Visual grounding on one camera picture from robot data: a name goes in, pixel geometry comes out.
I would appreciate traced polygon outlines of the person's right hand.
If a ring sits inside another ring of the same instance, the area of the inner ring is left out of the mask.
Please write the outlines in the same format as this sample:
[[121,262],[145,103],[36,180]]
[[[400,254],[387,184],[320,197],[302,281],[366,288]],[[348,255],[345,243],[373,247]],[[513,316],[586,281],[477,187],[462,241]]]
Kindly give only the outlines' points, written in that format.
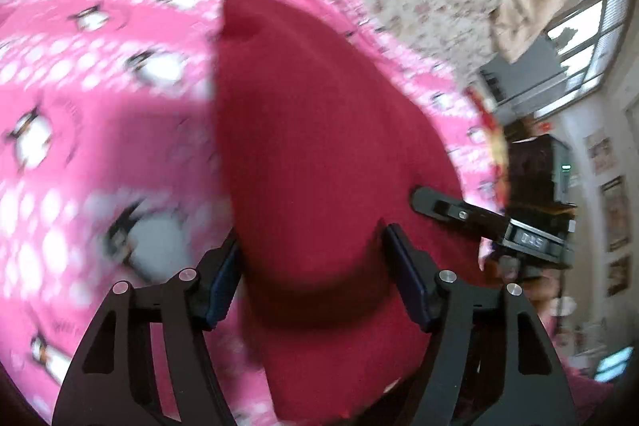
[[522,284],[528,302],[535,308],[540,322],[550,337],[556,335],[557,320],[554,312],[559,309],[563,297],[560,295],[560,276],[563,271],[544,269],[539,277],[525,280]]

